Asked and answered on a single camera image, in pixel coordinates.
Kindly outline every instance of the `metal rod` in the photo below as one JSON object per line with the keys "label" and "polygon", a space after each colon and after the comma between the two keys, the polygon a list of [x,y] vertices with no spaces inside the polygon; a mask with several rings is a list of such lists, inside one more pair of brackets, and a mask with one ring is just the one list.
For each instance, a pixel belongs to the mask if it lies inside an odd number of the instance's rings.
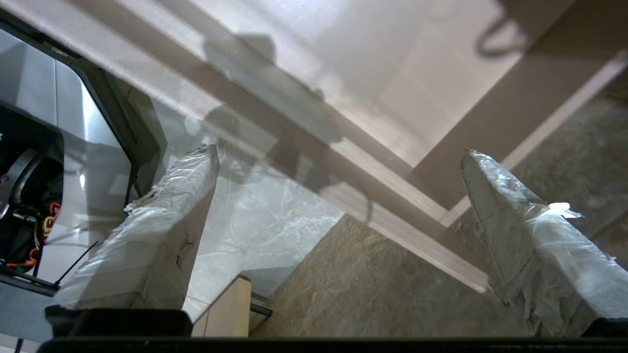
{"label": "metal rod", "polygon": [[262,314],[265,317],[273,316],[273,311],[272,310],[270,310],[268,308],[264,308],[261,305],[253,304],[253,303],[251,303],[251,311],[254,312],[254,313]]}
{"label": "metal rod", "polygon": [[[35,234],[37,234],[37,224],[35,224]],[[43,256],[43,241],[41,242],[39,251],[37,251],[37,261],[35,261],[35,268],[33,269],[33,277],[37,277],[39,273],[39,266],[41,264],[41,257]]]}
{"label": "metal rod", "polygon": [[67,274],[70,272],[70,270],[71,270],[74,266],[76,266],[76,264],[77,264],[77,263],[79,263],[79,261],[83,258],[83,256],[87,255],[87,253],[89,253],[89,251],[90,251],[91,249],[93,249],[93,248],[94,248],[94,246],[96,246],[96,244],[98,244],[98,240],[96,240],[96,241],[92,244],[92,246],[90,246],[87,250],[85,250],[85,252],[84,252],[81,256],[79,256],[79,257],[78,257],[78,259],[77,259],[76,261],[74,261],[74,263],[72,264],[72,266],[70,266],[70,268],[68,268],[68,269],[65,271],[65,273],[63,273],[63,274],[61,275],[61,277],[59,277],[59,279],[58,279],[56,282],[54,282],[53,286],[55,286],[55,287],[59,287],[59,283],[61,283],[61,280],[63,279],[63,277],[65,277],[65,275],[67,275]]}

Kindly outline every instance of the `white marble tile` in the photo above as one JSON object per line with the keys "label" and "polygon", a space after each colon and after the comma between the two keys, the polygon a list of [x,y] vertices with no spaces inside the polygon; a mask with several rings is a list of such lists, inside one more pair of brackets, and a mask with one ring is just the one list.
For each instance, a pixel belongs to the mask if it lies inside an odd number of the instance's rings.
{"label": "white marble tile", "polygon": [[22,349],[20,350],[20,352],[36,353],[40,346],[41,346],[41,343],[39,342],[33,342],[31,340],[24,340],[24,342],[22,343]]}
{"label": "white marble tile", "polygon": [[208,306],[208,303],[204,303],[200,300],[186,296],[185,302],[183,303],[183,308],[181,310],[183,310],[188,314],[188,316],[190,316],[190,320],[192,320],[192,323],[195,323],[197,319],[201,315],[203,315]]}
{"label": "white marble tile", "polygon": [[15,352],[15,345],[17,343],[18,343],[17,337],[0,334],[0,353]]}
{"label": "white marble tile", "polygon": [[188,289],[196,301],[188,297],[184,306],[193,320],[239,273],[251,279],[253,292],[270,295],[341,218],[342,211],[299,183],[226,148],[206,124],[134,89],[129,100],[160,143],[156,179],[198,144],[219,145],[220,174]]}

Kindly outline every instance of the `black cable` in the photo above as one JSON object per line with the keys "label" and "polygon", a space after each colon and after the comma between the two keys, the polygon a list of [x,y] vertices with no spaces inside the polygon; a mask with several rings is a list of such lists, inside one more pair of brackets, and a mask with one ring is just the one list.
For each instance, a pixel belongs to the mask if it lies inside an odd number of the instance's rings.
{"label": "black cable", "polygon": [[18,339],[18,343],[15,344],[15,353],[20,353],[22,351],[22,344],[24,343],[24,339]]}
{"label": "black cable", "polygon": [[43,255],[43,241],[40,243],[40,249],[39,251],[37,251],[37,261],[35,261],[35,269],[33,270],[33,277],[37,277],[37,274],[39,273],[39,265],[41,264],[41,257]]}

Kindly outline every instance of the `clear plastic film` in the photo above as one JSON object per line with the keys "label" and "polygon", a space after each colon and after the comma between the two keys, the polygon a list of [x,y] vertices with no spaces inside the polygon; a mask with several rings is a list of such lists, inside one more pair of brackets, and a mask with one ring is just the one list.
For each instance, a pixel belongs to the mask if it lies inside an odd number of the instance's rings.
{"label": "clear plastic film", "polygon": [[185,300],[219,161],[201,145],[176,161],[55,295],[69,309],[172,308]]}
{"label": "clear plastic film", "polygon": [[628,273],[512,173],[477,151],[462,175],[495,264],[492,286],[533,334],[579,337],[597,318],[628,317]]}

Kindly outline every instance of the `yellow wire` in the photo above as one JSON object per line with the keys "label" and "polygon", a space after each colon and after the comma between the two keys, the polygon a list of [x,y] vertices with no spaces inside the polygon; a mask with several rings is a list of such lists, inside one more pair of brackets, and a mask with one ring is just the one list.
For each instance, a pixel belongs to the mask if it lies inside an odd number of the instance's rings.
{"label": "yellow wire", "polygon": [[35,247],[39,250],[39,239],[37,239],[37,225],[33,228],[33,237],[35,238]]}
{"label": "yellow wire", "polygon": [[43,233],[44,233],[44,235],[47,236],[48,233],[50,233],[50,231],[52,231],[52,223],[54,222],[54,220],[55,220],[55,218],[50,216],[50,215],[43,220]]}

